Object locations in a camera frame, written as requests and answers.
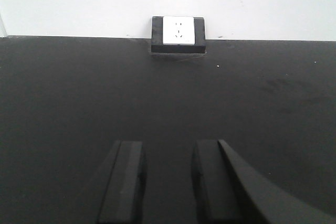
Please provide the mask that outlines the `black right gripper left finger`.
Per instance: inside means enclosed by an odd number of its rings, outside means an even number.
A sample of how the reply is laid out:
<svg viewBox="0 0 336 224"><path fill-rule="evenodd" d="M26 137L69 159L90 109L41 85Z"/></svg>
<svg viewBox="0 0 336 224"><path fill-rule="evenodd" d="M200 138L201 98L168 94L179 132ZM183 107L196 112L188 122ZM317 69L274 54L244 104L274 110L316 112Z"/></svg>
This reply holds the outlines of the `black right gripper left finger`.
<svg viewBox="0 0 336 224"><path fill-rule="evenodd" d="M97 223L141 223L146 188L143 143L118 143Z"/></svg>

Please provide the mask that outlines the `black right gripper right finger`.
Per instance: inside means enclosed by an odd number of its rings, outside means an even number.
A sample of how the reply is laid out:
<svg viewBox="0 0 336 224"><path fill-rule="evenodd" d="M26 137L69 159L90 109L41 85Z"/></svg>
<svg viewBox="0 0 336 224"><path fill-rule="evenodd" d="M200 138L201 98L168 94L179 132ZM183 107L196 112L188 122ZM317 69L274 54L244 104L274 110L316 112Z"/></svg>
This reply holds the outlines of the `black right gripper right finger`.
<svg viewBox="0 0 336 224"><path fill-rule="evenodd" d="M224 140L195 143L191 175L198 223L335 223L256 171Z"/></svg>

